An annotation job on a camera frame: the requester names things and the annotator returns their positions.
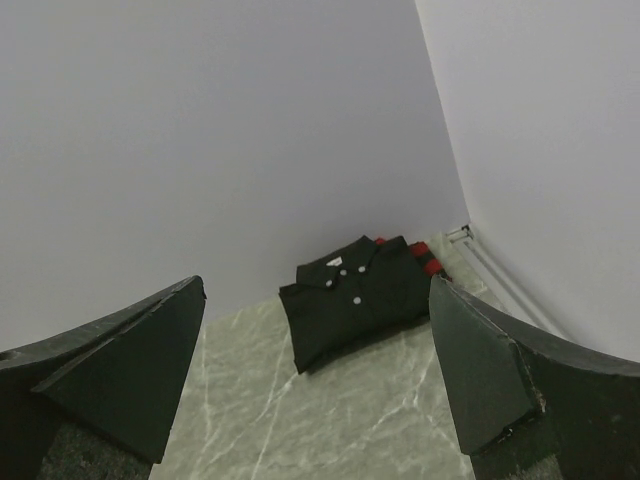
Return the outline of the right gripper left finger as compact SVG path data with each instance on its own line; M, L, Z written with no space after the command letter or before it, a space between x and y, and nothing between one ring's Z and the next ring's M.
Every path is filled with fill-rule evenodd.
M201 329L192 276L1 354L4 479L147 479L161 463Z

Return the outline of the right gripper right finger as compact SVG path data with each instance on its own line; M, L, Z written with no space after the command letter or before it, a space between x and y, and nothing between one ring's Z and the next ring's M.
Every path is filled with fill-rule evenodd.
M429 306L476 478L638 478L638 363L547 333L439 277Z

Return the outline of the black long sleeve shirt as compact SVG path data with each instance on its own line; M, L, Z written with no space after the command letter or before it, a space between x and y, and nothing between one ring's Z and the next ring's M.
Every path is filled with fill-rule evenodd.
M279 288L294 364L303 374L334 353L423 320L431 279L402 236L367 236L296 268Z

